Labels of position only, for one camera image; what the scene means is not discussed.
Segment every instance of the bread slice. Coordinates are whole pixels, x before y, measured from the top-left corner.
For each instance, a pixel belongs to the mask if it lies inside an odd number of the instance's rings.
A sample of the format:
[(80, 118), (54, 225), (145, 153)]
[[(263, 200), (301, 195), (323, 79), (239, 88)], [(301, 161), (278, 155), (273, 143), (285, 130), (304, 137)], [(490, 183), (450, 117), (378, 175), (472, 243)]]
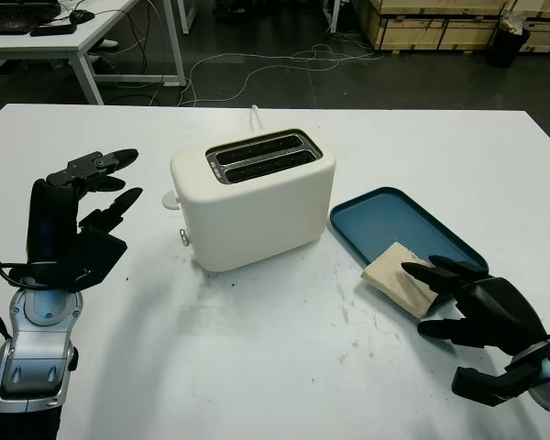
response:
[(407, 261), (430, 266), (407, 247), (395, 242), (365, 268), (361, 278), (420, 319), (428, 312), (437, 294), (402, 269), (402, 263)]

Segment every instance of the wooden crate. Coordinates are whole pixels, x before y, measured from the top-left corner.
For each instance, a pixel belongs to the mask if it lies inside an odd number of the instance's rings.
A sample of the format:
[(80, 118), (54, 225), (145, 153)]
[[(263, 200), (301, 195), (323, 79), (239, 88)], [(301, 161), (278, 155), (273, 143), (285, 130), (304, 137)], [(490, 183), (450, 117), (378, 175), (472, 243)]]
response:
[(527, 21), (524, 27), (530, 31), (530, 38), (522, 52), (550, 52), (550, 22)]
[(522, 18), (550, 18), (550, 0), (509, 0), (507, 10)]
[(381, 15), (444, 14), (498, 16), (508, 0), (370, 0)]
[(498, 23), (498, 20), (450, 20), (440, 49), (484, 50), (495, 34)]
[(370, 12), (373, 5), (369, 0), (357, 0), (355, 2), (355, 14), (357, 14), (358, 25), (367, 33), (367, 27), (369, 26)]
[(497, 20), (387, 18), (374, 8), (363, 28), (376, 50), (483, 50)]

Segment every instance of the phone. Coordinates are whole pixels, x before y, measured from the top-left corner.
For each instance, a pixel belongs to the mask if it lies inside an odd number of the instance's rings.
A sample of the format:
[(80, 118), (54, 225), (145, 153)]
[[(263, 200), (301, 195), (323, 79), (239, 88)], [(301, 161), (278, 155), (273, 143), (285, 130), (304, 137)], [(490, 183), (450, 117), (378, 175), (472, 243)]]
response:
[(68, 25), (57, 25), (57, 26), (39, 26), (35, 27), (31, 32), (31, 37), (45, 37), (48, 35), (65, 35), (72, 34), (77, 29), (77, 25), (72, 23)]

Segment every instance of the computer mouse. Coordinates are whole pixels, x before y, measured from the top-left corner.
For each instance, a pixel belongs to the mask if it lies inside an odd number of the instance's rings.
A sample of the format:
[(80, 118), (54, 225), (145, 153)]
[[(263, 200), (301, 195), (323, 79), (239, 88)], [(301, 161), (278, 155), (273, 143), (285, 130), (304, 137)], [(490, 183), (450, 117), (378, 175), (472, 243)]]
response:
[(81, 25), (81, 23), (90, 21), (94, 17), (95, 17), (95, 14), (93, 12), (86, 11), (85, 9), (77, 9), (77, 10), (71, 11), (70, 22), (73, 25)]

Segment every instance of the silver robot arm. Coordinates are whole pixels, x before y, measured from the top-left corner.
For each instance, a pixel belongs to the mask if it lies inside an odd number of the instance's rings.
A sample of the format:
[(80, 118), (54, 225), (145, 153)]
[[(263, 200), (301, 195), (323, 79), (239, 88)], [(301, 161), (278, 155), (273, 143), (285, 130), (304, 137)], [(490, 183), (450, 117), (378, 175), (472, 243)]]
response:
[(135, 150), (92, 153), (33, 186), (28, 263), (0, 262), (0, 275), (19, 288), (9, 307), (12, 336), (0, 318), (5, 337), (0, 348), (0, 440), (57, 437), (61, 407), (79, 361), (71, 333), (83, 310), (80, 290), (102, 282), (127, 249), (108, 233), (142, 190), (124, 192), (108, 209), (93, 211), (79, 224), (78, 203), (88, 192), (122, 189), (124, 182), (108, 174), (137, 155)]
[(80, 292), (19, 290), (12, 339), (0, 348), (0, 438), (56, 438), (79, 353), (70, 339)]

